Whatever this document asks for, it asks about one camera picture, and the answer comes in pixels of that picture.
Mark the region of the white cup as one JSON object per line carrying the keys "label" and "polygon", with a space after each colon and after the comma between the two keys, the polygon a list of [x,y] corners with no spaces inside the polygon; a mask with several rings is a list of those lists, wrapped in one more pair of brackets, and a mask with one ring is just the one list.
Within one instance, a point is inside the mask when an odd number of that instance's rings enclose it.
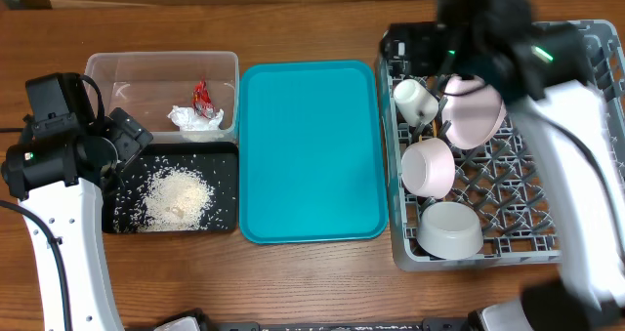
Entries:
{"label": "white cup", "polygon": [[411,126],[431,123],[438,114],[438,100],[417,80],[405,79],[393,91],[396,107]]}

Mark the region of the white napkin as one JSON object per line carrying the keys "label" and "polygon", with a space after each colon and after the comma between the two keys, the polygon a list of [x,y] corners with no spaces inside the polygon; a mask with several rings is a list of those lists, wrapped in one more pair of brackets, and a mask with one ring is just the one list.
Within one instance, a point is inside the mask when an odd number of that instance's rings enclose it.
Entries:
{"label": "white napkin", "polygon": [[198,115],[192,107],[174,105],[167,117],[181,131],[217,131],[224,118],[224,111],[212,109],[209,116]]}

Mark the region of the white round plate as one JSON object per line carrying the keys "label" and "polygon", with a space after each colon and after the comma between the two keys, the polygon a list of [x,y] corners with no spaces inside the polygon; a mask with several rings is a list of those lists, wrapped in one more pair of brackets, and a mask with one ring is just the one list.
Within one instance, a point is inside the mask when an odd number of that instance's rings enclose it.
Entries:
{"label": "white round plate", "polygon": [[507,114],[499,93],[492,86],[483,87],[478,77],[452,75],[444,96],[441,120],[450,122],[445,135],[460,149],[470,150],[489,141]]}

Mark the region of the red snack wrapper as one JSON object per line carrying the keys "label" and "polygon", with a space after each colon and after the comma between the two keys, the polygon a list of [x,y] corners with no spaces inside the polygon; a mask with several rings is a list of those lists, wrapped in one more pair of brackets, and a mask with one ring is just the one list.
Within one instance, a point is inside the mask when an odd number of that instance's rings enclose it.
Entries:
{"label": "red snack wrapper", "polygon": [[202,79],[195,85],[192,93],[192,107],[198,116],[212,119],[215,116],[215,107],[213,106],[207,83]]}

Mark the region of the pink shallow bowl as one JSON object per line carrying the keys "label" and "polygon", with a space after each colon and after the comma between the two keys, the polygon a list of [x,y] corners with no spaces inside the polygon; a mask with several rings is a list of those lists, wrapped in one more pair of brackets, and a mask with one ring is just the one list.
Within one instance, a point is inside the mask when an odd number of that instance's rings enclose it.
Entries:
{"label": "pink shallow bowl", "polygon": [[410,145],[401,157],[401,181],[416,196],[444,198],[455,181],[455,163],[449,146],[440,139]]}

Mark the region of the grey bowl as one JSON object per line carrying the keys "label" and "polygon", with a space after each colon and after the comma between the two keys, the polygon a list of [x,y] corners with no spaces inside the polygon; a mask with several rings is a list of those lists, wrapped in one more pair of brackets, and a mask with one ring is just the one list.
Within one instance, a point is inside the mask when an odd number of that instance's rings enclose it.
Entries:
{"label": "grey bowl", "polygon": [[432,204],[421,215],[417,242],[438,258],[470,258],[483,246],[479,217],[472,208],[457,202]]}

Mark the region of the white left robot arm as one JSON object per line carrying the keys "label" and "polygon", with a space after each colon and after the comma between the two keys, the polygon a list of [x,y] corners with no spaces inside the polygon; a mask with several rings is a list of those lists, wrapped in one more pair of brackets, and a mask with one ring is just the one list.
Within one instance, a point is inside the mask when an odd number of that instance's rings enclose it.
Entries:
{"label": "white left robot arm", "polygon": [[120,330],[103,244],[103,190],[151,142],[121,108],[89,135],[79,127],[11,146],[2,175],[28,228],[48,330]]}

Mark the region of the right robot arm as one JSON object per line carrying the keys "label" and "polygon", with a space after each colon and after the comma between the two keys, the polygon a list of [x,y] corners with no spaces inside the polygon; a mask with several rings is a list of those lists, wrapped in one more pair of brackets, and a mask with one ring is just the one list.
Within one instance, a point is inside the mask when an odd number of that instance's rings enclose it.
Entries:
{"label": "right robot arm", "polygon": [[624,312],[622,46],[608,21],[394,23],[377,78],[403,270],[560,262],[476,330],[593,330]]}

